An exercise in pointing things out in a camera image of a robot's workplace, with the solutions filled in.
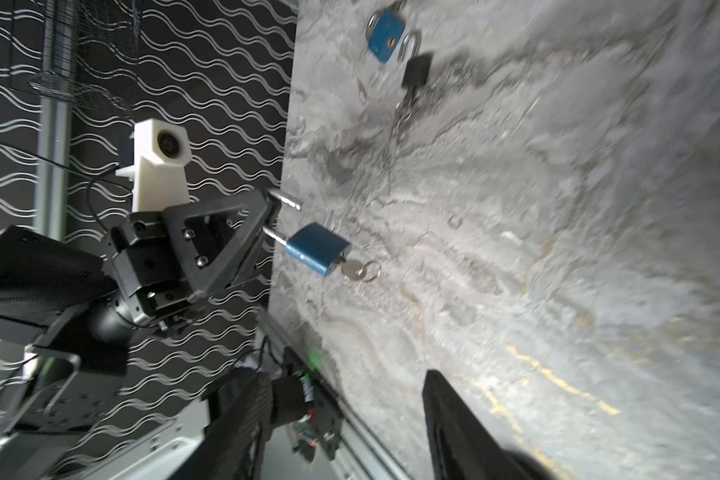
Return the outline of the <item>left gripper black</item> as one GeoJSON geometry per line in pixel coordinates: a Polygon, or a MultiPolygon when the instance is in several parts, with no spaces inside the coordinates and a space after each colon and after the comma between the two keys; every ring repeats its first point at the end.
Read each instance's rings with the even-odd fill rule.
{"type": "Polygon", "coordinates": [[[96,302],[93,335],[110,345],[177,338],[203,314],[192,300],[253,278],[276,227],[280,191],[137,212],[106,230],[104,273],[116,290],[96,302]]]}

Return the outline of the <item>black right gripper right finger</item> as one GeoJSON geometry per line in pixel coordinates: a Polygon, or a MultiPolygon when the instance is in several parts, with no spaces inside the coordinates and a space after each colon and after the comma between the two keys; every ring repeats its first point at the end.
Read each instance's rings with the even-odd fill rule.
{"type": "Polygon", "coordinates": [[[531,456],[503,448],[438,370],[422,390],[427,436],[436,479],[550,479],[531,456]]]}

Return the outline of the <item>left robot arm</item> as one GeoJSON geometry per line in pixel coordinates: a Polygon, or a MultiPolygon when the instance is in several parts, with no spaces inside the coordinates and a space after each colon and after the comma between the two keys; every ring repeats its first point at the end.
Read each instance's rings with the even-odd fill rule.
{"type": "Polygon", "coordinates": [[[137,212],[96,256],[29,229],[0,236],[0,340],[22,345],[0,394],[0,479],[39,479],[107,413],[132,344],[182,328],[253,269],[279,207],[261,190],[137,212]]]}

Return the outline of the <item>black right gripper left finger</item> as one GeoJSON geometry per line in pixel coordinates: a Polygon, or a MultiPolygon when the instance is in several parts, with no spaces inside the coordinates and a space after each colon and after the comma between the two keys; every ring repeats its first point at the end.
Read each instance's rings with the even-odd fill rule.
{"type": "Polygon", "coordinates": [[[208,387],[211,423],[172,479],[258,479],[273,410],[271,381],[262,372],[236,368],[208,387]]]}

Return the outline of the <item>blue padlock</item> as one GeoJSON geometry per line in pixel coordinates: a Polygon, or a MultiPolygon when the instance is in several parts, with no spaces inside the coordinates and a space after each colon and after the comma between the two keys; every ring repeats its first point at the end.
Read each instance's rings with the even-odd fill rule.
{"type": "Polygon", "coordinates": [[[319,223],[310,223],[292,235],[285,235],[267,221],[262,231],[280,244],[288,255],[322,277],[339,269],[349,281],[369,283],[380,275],[381,268],[369,275],[370,267],[379,265],[377,261],[362,262],[350,258],[351,242],[319,223]]]}
{"type": "Polygon", "coordinates": [[[373,12],[367,21],[366,45],[369,52],[381,64],[389,61],[402,38],[406,22],[401,10],[406,3],[406,0],[393,1],[388,6],[373,12]]]}

